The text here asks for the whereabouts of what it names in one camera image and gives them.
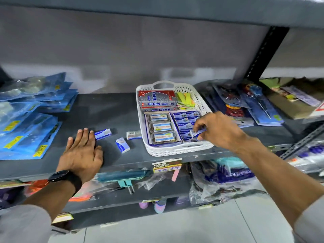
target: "black watch strap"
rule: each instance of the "black watch strap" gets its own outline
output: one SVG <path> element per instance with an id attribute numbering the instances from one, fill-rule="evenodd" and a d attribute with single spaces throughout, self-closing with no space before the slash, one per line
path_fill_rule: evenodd
<path id="1" fill-rule="evenodd" d="M 75 196 L 75 194 L 82 187 L 82 181 L 79 178 L 79 176 L 74 174 L 72 171 L 62 170 L 62 171 L 56 172 L 49 177 L 48 182 L 57 182 L 57 181 L 65 181 L 65 180 L 71 182 L 74 185 L 75 193 L 73 194 L 73 196 Z"/>

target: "box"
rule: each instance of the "box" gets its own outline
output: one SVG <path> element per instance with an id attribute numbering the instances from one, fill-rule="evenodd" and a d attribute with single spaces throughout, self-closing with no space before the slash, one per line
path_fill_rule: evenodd
<path id="1" fill-rule="evenodd" d="M 300 118 L 311 118 L 324 115 L 324 80 L 323 79 L 311 79 L 306 78 L 272 78 L 272 79 L 261 79 L 268 87 L 277 90 L 279 87 L 294 85 L 299 90 L 302 90 L 307 95 L 320 101 L 320 104 L 315 106 L 310 106 L 309 104 L 299 100 L 293 99 L 289 93 L 284 96 L 281 92 L 280 94 L 274 90 L 266 90 L 264 92 L 265 96 L 280 110 L 286 113 L 292 119 Z"/>

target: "eraser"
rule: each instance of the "eraser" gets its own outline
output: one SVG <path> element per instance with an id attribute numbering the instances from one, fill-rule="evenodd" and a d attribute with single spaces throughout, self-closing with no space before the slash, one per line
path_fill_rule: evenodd
<path id="1" fill-rule="evenodd" d="M 129 145 L 126 143 L 124 138 L 119 138 L 116 140 L 116 145 L 119 148 L 119 150 L 121 151 L 121 153 L 125 153 L 129 150 L 131 150 L 131 148 L 129 147 Z"/>
<path id="2" fill-rule="evenodd" d="M 127 140 L 132 140 L 132 139 L 141 139 L 142 138 L 142 133 L 140 130 L 136 131 L 127 131 L 126 132 L 126 139 Z"/>
<path id="3" fill-rule="evenodd" d="M 111 133 L 110 129 L 104 129 L 104 130 L 95 132 L 95 139 L 101 140 L 101 139 L 104 139 L 111 135 L 112 135 L 112 133 Z"/>

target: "gray shelf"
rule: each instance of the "gray shelf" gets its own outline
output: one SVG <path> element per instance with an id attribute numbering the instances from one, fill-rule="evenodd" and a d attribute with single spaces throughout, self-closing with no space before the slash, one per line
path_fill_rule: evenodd
<path id="1" fill-rule="evenodd" d="M 124 137 L 127 131 L 140 130 L 135 93 L 81 94 L 77 97 L 70 113 L 56 114 L 63 125 L 51 147 L 42 159 L 1 160 L 0 181 L 20 179 L 31 181 L 47 179 L 56 170 L 59 158 L 65 150 L 67 138 L 76 135 L 80 128 L 91 130 L 110 128 L 113 135 L 98 141 L 103 147 L 104 164 L 101 172 L 132 168 L 151 168 L 152 163 L 170 158 L 182 158 L 182 162 L 201 161 L 233 156 L 223 148 L 213 147 L 198 152 L 180 155 L 153 157 L 148 154 L 142 139 L 128 140 L 131 150 L 122 154 L 115 140 Z M 260 139 L 265 146 L 274 150 L 285 150 L 294 142 L 293 136 L 284 127 L 252 126 L 244 131 Z"/>
<path id="2" fill-rule="evenodd" d="M 136 189 L 136 186 L 134 185 L 134 194 L 130 194 L 128 189 L 110 193 L 103 192 L 97 196 L 98 198 L 96 200 L 69 202 L 63 209 L 63 212 L 75 214 L 128 204 L 137 204 L 143 200 L 160 197 L 174 198 L 178 196 L 186 196 L 189 195 L 190 186 L 191 183 L 189 175 L 185 172 L 181 172 L 175 182 L 171 179 L 164 179 L 150 190 L 146 190 L 144 187 Z"/>
<path id="3" fill-rule="evenodd" d="M 27 7 L 324 28 L 322 0 L 0 0 Z"/>
<path id="4" fill-rule="evenodd" d="M 175 198 L 168 199 L 163 213 L 183 210 L 190 208 L 190 202 L 184 204 L 175 204 Z M 149 204 L 148 208 L 141 209 L 138 204 L 124 205 L 114 208 L 106 208 L 91 212 L 82 212 L 74 214 L 74 219 L 71 221 L 70 230 L 82 229 L 94 225 L 105 224 L 110 222 L 118 222 L 136 217 L 145 217 L 154 215 L 154 205 Z"/>

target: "basket handle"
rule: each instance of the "basket handle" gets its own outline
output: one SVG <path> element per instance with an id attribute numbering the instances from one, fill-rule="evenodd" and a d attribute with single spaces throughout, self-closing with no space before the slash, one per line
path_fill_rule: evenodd
<path id="1" fill-rule="evenodd" d="M 195 145 L 190 144 L 190 146 L 188 146 L 188 147 L 179 148 L 179 149 L 174 149 L 173 151 L 183 151 L 183 150 L 188 150 L 188 149 L 190 149 L 190 148 L 198 147 L 198 146 L 202 146 L 202 145 L 204 145 L 204 143 L 199 143 L 199 144 L 195 144 Z"/>
<path id="2" fill-rule="evenodd" d="M 174 88 L 174 82 L 168 80 L 161 80 L 155 83 L 152 83 L 153 89 L 172 89 Z"/>

